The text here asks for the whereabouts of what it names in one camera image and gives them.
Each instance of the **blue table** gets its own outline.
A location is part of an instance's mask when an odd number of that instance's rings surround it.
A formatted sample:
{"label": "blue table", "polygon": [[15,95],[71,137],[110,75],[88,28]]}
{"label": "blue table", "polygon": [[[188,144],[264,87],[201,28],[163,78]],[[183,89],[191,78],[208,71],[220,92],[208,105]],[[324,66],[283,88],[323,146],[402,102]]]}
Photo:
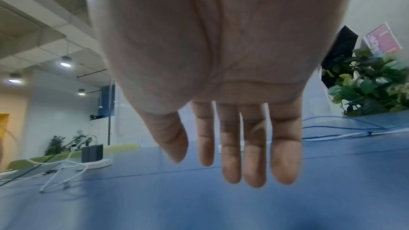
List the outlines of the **blue table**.
{"label": "blue table", "polygon": [[[409,123],[407,112],[367,120]],[[330,123],[356,126],[321,124]],[[269,175],[262,189],[226,183],[219,154],[212,167],[201,167],[195,143],[177,165],[157,147],[116,154],[112,166],[86,172],[69,189],[40,194],[47,177],[1,188],[0,230],[408,229],[408,137],[305,143],[296,183]]]}

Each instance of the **concrete ceiling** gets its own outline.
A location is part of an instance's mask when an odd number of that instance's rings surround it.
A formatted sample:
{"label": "concrete ceiling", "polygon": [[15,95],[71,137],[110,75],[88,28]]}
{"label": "concrete ceiling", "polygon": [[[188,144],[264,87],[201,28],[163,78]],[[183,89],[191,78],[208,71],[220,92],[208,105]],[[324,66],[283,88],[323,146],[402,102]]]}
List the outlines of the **concrete ceiling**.
{"label": "concrete ceiling", "polygon": [[[73,59],[71,69],[59,65]],[[0,0],[0,72],[38,69],[94,86],[109,83],[86,0]]]}

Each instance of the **hand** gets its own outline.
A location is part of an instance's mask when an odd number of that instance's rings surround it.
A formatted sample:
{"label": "hand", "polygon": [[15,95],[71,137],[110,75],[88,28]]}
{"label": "hand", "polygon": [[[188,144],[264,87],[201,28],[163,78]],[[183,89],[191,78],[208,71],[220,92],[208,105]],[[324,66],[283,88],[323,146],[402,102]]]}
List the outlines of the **hand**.
{"label": "hand", "polygon": [[270,168],[292,183],[301,164],[302,91],[331,46],[347,0],[88,0],[107,65],[155,141],[175,162],[188,139],[178,109],[191,101],[199,160],[214,158],[213,106],[222,171],[266,182],[266,114],[274,128]]}

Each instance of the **poster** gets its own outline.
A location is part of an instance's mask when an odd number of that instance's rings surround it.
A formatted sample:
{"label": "poster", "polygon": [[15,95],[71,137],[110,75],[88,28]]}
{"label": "poster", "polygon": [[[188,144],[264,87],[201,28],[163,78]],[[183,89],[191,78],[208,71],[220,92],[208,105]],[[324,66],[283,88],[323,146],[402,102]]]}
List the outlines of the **poster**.
{"label": "poster", "polygon": [[382,57],[387,52],[403,49],[393,34],[388,22],[377,27],[363,37],[375,57]]}

